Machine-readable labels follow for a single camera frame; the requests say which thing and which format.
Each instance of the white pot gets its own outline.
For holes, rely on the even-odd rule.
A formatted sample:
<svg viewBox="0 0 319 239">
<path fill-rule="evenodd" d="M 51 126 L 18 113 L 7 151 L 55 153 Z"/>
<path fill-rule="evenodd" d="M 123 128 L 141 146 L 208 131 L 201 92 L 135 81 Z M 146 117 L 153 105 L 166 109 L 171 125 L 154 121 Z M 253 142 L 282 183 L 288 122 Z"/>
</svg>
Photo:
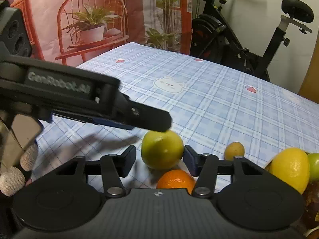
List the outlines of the white pot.
<svg viewBox="0 0 319 239">
<path fill-rule="evenodd" d="M 92 43 L 103 39 L 104 26 L 81 31 L 80 40 L 84 43 Z"/>
</svg>

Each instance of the screw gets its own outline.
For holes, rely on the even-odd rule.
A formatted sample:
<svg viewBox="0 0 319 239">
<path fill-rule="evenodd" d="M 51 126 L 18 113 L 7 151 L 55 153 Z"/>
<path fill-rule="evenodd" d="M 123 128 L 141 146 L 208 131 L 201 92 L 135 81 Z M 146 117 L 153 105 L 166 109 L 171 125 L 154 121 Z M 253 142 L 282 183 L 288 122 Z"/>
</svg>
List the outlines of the screw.
<svg viewBox="0 0 319 239">
<path fill-rule="evenodd" d="M 211 192 L 211 190 L 207 187 L 198 187 L 195 189 L 195 193 L 200 196 L 206 196 Z"/>
<path fill-rule="evenodd" d="M 120 195 L 123 192 L 123 189 L 120 187 L 110 187 L 107 189 L 107 193 L 113 196 Z"/>
</svg>

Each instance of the table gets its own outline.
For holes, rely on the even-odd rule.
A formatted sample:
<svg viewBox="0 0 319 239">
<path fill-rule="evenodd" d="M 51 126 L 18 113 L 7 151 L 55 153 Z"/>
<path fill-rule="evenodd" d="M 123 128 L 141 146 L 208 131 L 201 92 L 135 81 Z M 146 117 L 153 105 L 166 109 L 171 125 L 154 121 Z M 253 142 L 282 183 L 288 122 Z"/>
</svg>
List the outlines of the table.
<svg viewBox="0 0 319 239">
<path fill-rule="evenodd" d="M 172 130 L 200 154 L 222 159 L 226 145 L 239 141 L 245 157 L 264 167 L 287 147 L 319 152 L 319 105 L 243 72 L 136 43 L 110 50 L 79 68 L 114 76 L 121 80 L 121 92 L 132 100 L 169 111 Z M 33 179 L 77 155 L 98 160 L 120 154 L 130 144 L 137 148 L 137 159 L 129 176 L 121 178 L 126 188 L 155 188 L 163 174 L 141 160 L 141 139 L 147 130 L 60 117 L 42 123 Z M 178 167 L 187 170 L 182 161 Z M 103 190 L 100 176 L 90 176 L 89 183 Z M 220 175 L 216 191 L 229 183 L 229 175 Z"/>
</svg>

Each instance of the exercise bike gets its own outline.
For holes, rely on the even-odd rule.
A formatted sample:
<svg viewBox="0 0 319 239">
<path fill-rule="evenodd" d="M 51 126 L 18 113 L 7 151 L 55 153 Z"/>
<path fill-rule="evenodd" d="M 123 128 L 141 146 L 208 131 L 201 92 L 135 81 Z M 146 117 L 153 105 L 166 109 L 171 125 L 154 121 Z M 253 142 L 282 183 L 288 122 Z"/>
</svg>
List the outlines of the exercise bike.
<svg viewBox="0 0 319 239">
<path fill-rule="evenodd" d="M 299 0 L 283 0 L 281 9 L 290 18 L 281 15 L 281 21 L 276 28 L 263 56 L 251 53 L 243 48 L 233 30 L 221 14 L 222 5 L 226 0 L 204 0 L 204 12 L 193 20 L 193 35 L 190 55 L 215 62 L 247 74 L 269 81 L 267 67 L 275 56 L 280 44 L 288 46 L 290 39 L 285 38 L 289 24 L 299 27 L 300 32 L 307 34 L 312 30 L 296 21 L 311 23 L 314 20 L 312 9 Z"/>
</svg>

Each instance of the orange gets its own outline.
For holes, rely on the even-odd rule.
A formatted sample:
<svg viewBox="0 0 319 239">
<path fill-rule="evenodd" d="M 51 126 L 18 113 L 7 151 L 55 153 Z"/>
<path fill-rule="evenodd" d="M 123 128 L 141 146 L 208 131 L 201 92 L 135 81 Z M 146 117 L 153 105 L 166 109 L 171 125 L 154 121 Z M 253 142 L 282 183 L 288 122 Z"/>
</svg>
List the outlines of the orange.
<svg viewBox="0 0 319 239">
<path fill-rule="evenodd" d="M 186 188 L 189 194 L 195 186 L 195 180 L 183 170 L 172 170 L 165 173 L 158 181 L 157 189 Z"/>
</svg>

